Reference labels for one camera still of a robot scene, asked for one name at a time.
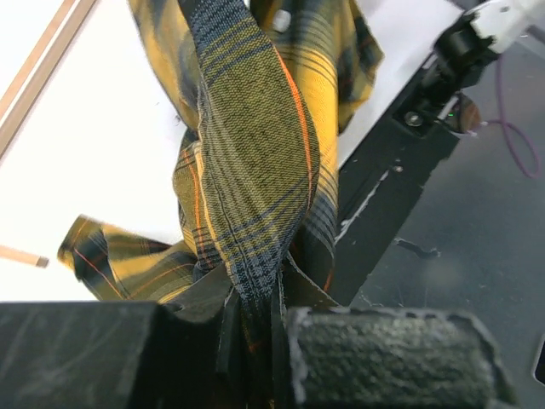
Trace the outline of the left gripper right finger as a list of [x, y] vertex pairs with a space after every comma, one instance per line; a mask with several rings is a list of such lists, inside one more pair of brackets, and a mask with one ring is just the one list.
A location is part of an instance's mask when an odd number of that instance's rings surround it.
[[425, 308], [341, 307], [292, 259], [272, 294], [277, 408], [515, 408], [485, 326]]

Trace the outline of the wooden clothes rack frame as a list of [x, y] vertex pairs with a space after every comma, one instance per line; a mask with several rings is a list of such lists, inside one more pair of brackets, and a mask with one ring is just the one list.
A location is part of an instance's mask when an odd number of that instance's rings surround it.
[[95, 0], [63, 1], [1, 98], [1, 162], [66, 51], [95, 6]]

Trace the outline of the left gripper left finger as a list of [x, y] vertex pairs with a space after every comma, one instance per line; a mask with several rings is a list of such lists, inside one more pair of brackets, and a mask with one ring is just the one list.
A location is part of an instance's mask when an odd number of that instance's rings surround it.
[[165, 304], [1, 307], [4, 408], [235, 408], [237, 298], [216, 268]]

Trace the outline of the yellow plaid shirt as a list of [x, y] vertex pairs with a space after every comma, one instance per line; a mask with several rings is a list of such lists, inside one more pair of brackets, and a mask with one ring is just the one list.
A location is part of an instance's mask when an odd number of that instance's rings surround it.
[[173, 173], [182, 239], [78, 217], [58, 260], [101, 301], [173, 301], [218, 266], [241, 298], [250, 404], [275, 408], [279, 274], [328, 289], [337, 138], [382, 50], [354, 1], [132, 1], [146, 57], [186, 126]]

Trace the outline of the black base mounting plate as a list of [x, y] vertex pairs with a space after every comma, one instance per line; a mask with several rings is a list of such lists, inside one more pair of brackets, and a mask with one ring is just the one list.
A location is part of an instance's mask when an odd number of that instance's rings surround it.
[[444, 126], [448, 102], [474, 85], [484, 58], [431, 54], [340, 170], [336, 270], [328, 290], [347, 305], [410, 215], [458, 140]]

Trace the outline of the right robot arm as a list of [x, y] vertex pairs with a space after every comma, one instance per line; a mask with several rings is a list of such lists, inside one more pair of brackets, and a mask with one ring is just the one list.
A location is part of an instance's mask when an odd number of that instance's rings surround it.
[[462, 13], [433, 45], [435, 60], [421, 82], [433, 103], [475, 85], [484, 69], [544, 16], [544, 0], [484, 1]]

